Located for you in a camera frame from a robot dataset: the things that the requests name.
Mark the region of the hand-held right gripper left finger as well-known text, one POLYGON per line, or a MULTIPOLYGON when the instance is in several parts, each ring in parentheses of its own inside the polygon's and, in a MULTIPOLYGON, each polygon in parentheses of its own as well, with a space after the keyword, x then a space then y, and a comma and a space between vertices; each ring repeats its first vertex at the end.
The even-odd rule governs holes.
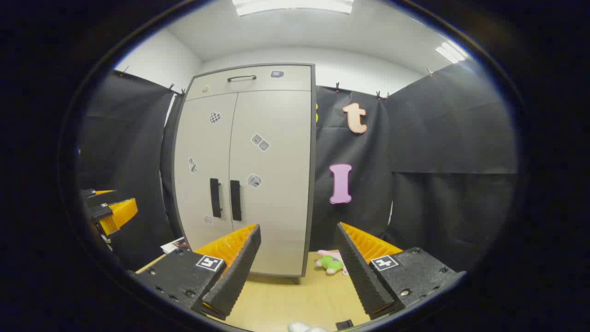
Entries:
POLYGON ((177 248, 134 277, 162 300, 225 320, 240 296, 261 244, 248 225, 192 251, 177 248))

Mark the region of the grey double-door shoe cabinet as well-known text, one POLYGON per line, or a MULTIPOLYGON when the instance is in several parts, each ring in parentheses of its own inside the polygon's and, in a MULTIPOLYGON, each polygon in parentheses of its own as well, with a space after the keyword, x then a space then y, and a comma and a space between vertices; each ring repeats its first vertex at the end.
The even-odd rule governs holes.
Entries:
MULTIPOLYGON (((312 133, 311 133, 310 186, 309 186, 309 200, 308 200, 308 229, 307 229, 308 242, 307 242, 307 256, 306 256, 306 260, 304 261, 304 274, 301 277, 304 277, 304 275, 306 274, 308 250, 309 250, 310 238, 311 238, 311 223, 312 223, 312 212, 313 212, 313 191, 314 191, 314 181, 315 181, 314 172, 315 172, 315 159, 316 159, 316 152, 315 152, 315 147, 316 147, 316 84, 314 86, 312 86, 312 88, 309 92, 312 93, 312 133)), ((176 136, 176 131, 177 131, 177 122, 178 122, 180 111, 183 107, 183 103, 181 104, 181 107, 178 112, 178 117, 176 120, 176 128, 175 128, 175 132, 174 132, 173 146, 172 146, 172 160, 171 160, 171 184, 172 184, 172 187, 173 187, 173 183, 174 183, 174 181, 173 181, 174 141, 175 141, 175 136, 176 136)), ((233 222, 233 227, 234 227, 234 230, 232 232, 248 226, 248 225, 235 225, 234 224, 235 220, 242 220, 242 211, 241 211, 240 207, 235 206, 235 203, 239 202, 239 199, 240 199, 239 187, 240 187, 240 185, 239 185, 238 181, 231 181, 229 179, 230 219, 233 222)), ((179 216, 178 216, 178 212, 177 212, 177 204, 176 204, 175 194, 174 194, 174 187, 173 187, 173 199, 175 202, 175 210, 177 213, 177 218, 179 220, 179 216)))

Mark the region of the grey shoe cabinet door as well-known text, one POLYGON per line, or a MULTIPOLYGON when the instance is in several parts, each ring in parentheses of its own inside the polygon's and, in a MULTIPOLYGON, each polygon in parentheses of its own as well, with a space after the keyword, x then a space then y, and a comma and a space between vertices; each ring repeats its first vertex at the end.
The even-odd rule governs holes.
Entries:
POLYGON ((236 93, 188 97, 174 141, 173 187, 185 239, 196 250, 234 230, 229 160, 236 93))
POLYGON ((312 93, 238 93, 230 138, 229 179, 242 220, 258 224, 261 244, 251 271, 301 277, 307 256, 312 93))

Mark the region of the small ceiling light panel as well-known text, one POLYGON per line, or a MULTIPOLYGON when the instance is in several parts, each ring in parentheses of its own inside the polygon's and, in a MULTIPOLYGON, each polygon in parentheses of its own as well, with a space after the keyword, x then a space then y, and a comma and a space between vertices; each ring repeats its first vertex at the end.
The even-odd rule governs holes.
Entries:
POLYGON ((435 48, 435 51, 453 64, 465 61, 469 57, 468 53, 452 42, 442 42, 440 46, 435 48))

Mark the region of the black backdrop cloth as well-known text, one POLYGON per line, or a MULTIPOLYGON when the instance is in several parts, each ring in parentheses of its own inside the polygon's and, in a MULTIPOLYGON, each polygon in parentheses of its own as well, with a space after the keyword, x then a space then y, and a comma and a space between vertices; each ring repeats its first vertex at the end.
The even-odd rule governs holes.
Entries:
MULTIPOLYGON (((183 95, 107 76, 87 99, 78 186, 135 198, 112 246, 135 269, 185 237, 171 184, 183 95)), ((316 159, 308 252, 336 248, 346 223, 469 271, 503 227, 519 173, 509 108, 475 63, 449 65, 384 99, 316 84, 316 159)))

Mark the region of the large ceiling light panel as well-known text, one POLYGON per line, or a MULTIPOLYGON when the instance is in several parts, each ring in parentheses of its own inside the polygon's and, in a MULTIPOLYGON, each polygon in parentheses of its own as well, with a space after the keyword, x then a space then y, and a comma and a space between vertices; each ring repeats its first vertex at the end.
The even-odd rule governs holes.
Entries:
POLYGON ((238 16, 281 9, 317 9, 350 14, 354 0, 232 0, 238 16))

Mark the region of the green pink plush toy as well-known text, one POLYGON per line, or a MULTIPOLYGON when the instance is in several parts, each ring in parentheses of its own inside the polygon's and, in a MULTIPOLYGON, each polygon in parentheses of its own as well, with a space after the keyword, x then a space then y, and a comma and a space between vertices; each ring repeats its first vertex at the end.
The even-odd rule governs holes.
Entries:
POLYGON ((339 251, 318 250, 317 254, 319 258, 315 261, 316 267, 321 267, 328 275, 334 275, 338 271, 341 271, 343 275, 348 275, 348 270, 339 251))

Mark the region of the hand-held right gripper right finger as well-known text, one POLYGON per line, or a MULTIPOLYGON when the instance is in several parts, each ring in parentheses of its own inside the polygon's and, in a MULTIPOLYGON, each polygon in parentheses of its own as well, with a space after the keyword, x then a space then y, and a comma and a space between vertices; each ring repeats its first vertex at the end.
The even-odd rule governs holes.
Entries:
POLYGON ((419 247, 402 250, 346 223, 336 247, 362 307, 371 319, 422 304, 464 277, 419 247))

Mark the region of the white paper booklet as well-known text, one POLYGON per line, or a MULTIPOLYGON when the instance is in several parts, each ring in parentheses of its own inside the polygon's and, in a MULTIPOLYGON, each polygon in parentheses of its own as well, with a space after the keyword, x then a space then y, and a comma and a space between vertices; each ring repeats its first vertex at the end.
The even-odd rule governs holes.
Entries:
POLYGON ((180 237, 179 239, 175 239, 169 243, 163 244, 160 248, 166 255, 177 250, 189 250, 189 246, 186 243, 184 237, 180 237))

